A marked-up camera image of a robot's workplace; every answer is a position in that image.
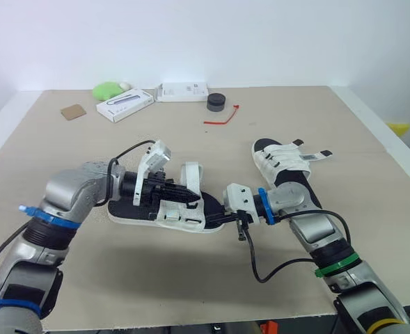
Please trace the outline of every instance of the blue cable tie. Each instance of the blue cable tie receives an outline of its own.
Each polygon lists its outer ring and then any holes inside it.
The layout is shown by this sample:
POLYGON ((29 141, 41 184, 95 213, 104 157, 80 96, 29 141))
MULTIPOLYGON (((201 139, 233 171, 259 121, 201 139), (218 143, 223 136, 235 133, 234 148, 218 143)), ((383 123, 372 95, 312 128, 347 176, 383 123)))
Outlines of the blue cable tie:
POLYGON ((25 212, 30 217, 37 217, 52 225, 62 226, 63 228, 71 228, 73 230, 76 230, 79 228, 79 226, 81 226, 80 223, 75 223, 74 221, 68 221, 66 219, 52 216, 47 212, 43 212, 38 207, 26 207, 25 205, 20 205, 19 210, 25 212))
POLYGON ((265 208, 265 212, 267 213, 267 223, 268 225, 276 224, 274 222, 273 212, 271 207, 269 206, 267 192, 263 188, 258 189, 260 199, 262 200, 263 207, 265 208))
POLYGON ((22 301, 20 299, 0 299, 0 306, 19 306, 21 308, 28 308, 34 311, 40 318, 39 305, 30 301, 22 301))

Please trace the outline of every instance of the brown square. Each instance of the brown square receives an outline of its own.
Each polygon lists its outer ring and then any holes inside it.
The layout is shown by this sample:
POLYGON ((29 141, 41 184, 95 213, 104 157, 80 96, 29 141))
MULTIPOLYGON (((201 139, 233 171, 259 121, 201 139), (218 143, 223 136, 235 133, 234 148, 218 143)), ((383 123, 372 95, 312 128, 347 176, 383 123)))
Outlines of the brown square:
POLYGON ((61 109, 61 113, 66 120, 73 120, 79 116, 86 115, 86 111, 79 104, 73 104, 72 106, 61 109))

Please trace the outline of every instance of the red string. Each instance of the red string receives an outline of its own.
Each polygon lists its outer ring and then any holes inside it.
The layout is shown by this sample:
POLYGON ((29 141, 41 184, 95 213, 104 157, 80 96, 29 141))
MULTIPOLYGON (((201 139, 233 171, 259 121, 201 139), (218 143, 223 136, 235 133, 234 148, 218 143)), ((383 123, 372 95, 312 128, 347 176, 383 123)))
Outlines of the red string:
POLYGON ((238 105, 238 104, 235 104, 235 105, 232 106, 232 107, 234 108, 234 110, 233 110, 231 116, 229 117, 229 119, 227 119, 225 122, 210 122, 210 121, 206 120, 205 122, 203 122, 203 124, 213 124, 213 125, 225 125, 225 124, 227 124, 227 123, 231 120, 231 118, 234 117, 235 113, 236 113, 237 110, 239 109, 239 105, 238 105))

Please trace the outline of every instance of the small white box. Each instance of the small white box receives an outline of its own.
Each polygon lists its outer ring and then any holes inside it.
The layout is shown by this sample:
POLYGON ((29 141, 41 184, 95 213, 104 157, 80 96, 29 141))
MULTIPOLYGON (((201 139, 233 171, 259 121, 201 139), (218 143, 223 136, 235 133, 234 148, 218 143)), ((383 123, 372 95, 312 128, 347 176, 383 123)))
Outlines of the small white box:
POLYGON ((157 87, 159 102, 204 102, 208 94, 205 82, 162 83, 157 87))
POLYGON ((116 123, 152 103, 154 103, 154 97, 151 94, 141 89, 131 89, 97 104, 96 110, 111 122, 116 123))

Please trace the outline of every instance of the beige tabletop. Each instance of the beige tabletop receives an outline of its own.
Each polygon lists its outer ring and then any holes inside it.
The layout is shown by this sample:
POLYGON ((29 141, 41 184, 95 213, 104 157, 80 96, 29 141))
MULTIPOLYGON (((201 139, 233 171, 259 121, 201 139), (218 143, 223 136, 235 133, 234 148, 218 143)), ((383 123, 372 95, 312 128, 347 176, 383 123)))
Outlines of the beige tabletop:
MULTIPOLYGON (((219 89, 222 113, 203 103, 153 104, 113 124, 95 110, 90 91, 46 91, 0 150, 0 243, 28 218, 18 205, 38 205, 50 175, 85 161, 107 161, 143 139, 172 150, 166 165, 178 180, 184 161, 204 167, 203 190, 222 199, 232 182, 266 186, 251 157, 258 138, 306 142, 303 152, 330 150, 312 165, 323 207, 347 219, 352 242, 403 304, 410 304, 410 179, 375 137, 326 87, 219 89), (60 109, 82 105, 67 121, 60 109), (227 125, 231 106, 237 115, 227 125)), ((143 148, 121 164, 135 170, 143 148)), ((251 228, 261 275, 306 256, 286 223, 251 228)), ((249 248, 231 223, 214 234, 112 223, 94 209, 61 267, 64 282, 50 330, 129 328, 272 319, 333 313, 336 297, 314 265, 296 264, 266 284, 251 272, 249 248)))

